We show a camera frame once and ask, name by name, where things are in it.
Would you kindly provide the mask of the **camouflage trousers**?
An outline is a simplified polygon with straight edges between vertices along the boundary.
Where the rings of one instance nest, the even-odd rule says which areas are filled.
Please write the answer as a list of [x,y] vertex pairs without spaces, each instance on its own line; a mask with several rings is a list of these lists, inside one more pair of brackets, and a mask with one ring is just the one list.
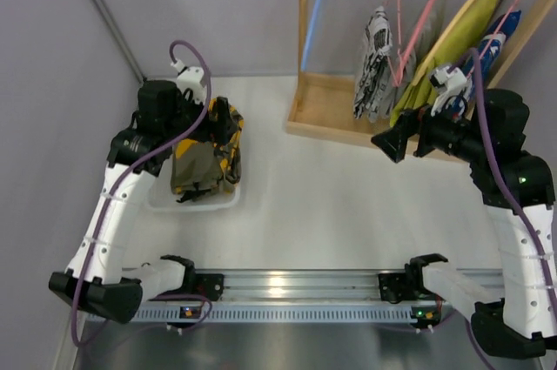
[[241,134],[245,121],[230,104],[233,134],[227,145],[217,142],[217,119],[214,98],[209,105],[212,122],[211,141],[181,140],[174,149],[171,164],[171,192],[179,204],[196,203],[219,195],[231,195],[237,189],[242,174]]

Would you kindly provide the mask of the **light blue hanger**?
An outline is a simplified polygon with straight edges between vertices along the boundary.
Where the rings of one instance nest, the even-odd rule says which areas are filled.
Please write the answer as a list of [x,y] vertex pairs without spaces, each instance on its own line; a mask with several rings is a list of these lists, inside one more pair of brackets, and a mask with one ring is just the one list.
[[312,8],[312,14],[307,26],[307,32],[305,36],[304,46],[302,50],[302,57],[300,61],[300,69],[303,72],[308,71],[308,65],[311,59],[312,49],[315,42],[318,26],[319,26],[320,13],[322,11],[324,2],[325,0],[315,0]]

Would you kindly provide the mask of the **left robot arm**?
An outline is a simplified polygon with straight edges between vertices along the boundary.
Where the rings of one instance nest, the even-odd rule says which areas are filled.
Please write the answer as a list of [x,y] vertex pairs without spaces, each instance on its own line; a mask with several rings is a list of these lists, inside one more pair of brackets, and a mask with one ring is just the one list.
[[125,272],[124,254],[142,204],[164,164],[178,167],[171,190],[181,203],[231,191],[238,182],[242,116],[222,96],[200,100],[197,87],[148,80],[130,123],[111,140],[97,206],[70,263],[48,287],[72,315],[131,321],[146,301],[193,294],[192,260],[165,254]]

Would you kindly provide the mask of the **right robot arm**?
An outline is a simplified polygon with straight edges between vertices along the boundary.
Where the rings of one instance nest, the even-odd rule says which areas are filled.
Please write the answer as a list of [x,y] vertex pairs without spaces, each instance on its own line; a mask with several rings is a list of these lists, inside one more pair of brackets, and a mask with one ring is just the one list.
[[413,292],[439,296],[465,317],[486,354],[515,360],[556,348],[556,197],[549,165],[523,147],[529,115],[519,94],[490,89],[469,119],[452,120],[426,105],[405,111],[371,139],[396,163],[416,137],[415,157],[441,151],[468,164],[496,233],[503,295],[492,295],[438,253],[410,259],[406,278]]

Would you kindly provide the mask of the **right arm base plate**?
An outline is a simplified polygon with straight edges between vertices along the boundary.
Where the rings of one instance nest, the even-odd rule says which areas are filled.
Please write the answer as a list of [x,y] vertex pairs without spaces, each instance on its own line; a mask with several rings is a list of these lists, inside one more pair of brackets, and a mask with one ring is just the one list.
[[383,272],[378,275],[379,294],[383,301],[399,304],[410,300],[435,300],[411,273]]

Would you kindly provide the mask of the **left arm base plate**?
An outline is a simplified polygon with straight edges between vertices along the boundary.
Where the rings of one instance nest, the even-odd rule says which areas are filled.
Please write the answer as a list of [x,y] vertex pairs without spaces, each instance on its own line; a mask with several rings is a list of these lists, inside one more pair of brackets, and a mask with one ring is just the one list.
[[197,294],[211,301],[221,298],[225,287],[225,276],[222,273],[196,272],[194,277],[188,279],[186,291]]

